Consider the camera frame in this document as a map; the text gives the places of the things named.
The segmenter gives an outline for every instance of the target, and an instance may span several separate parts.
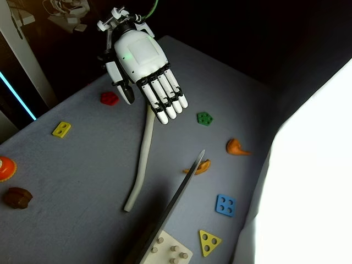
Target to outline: blue square block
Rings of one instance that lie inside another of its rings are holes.
[[[230,196],[219,194],[216,201],[215,211],[226,216],[235,215],[236,200]]]

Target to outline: yellow triangular block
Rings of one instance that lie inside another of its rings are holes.
[[[199,236],[204,257],[208,256],[222,241],[221,238],[205,232],[204,230],[199,230]]]

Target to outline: gray table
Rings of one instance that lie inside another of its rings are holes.
[[[146,179],[133,210],[122,208],[136,175],[145,102],[135,89],[131,106],[101,104],[100,94],[113,90],[104,75],[0,146],[0,155],[18,164],[0,194],[17,186],[34,197],[25,210],[0,203],[0,263],[121,263],[202,149],[211,168],[193,178],[165,231],[193,251],[191,263],[228,263],[269,146],[263,134],[272,101],[265,86],[227,65],[171,37],[159,42],[189,107],[168,125],[155,121]],[[202,111],[214,117],[211,126],[197,123]],[[51,135],[60,121],[72,124],[64,139]],[[254,154],[227,154],[232,137]],[[215,212],[217,194],[236,198],[235,217]],[[207,258],[199,229],[223,239]]]

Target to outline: orange toy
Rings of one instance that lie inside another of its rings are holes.
[[[227,142],[226,151],[232,155],[251,155],[251,152],[241,149],[240,141],[237,139],[230,139],[230,141]]]
[[[0,182],[4,182],[11,178],[16,170],[17,165],[12,159],[0,157]]]
[[[202,161],[202,162],[199,164],[199,166],[198,166],[198,168],[197,168],[197,170],[196,170],[195,175],[198,175],[198,174],[201,174],[201,173],[207,171],[207,170],[209,169],[209,167],[210,167],[210,164],[211,164],[210,159],[207,159],[206,161]],[[189,169],[184,169],[183,172],[184,172],[184,173],[188,173],[188,172],[189,172]]]

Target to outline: white robotic hand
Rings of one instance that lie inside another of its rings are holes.
[[[168,118],[176,118],[188,102],[163,50],[153,39],[154,34],[147,24],[142,23],[140,15],[130,15],[123,8],[114,8],[111,13],[112,18],[105,23],[99,21],[98,27],[107,30],[106,53],[109,56],[106,68],[113,85],[131,104],[134,94],[128,80],[136,83],[159,121],[167,124]],[[119,38],[114,43],[114,52],[111,52],[113,33],[119,34]]]

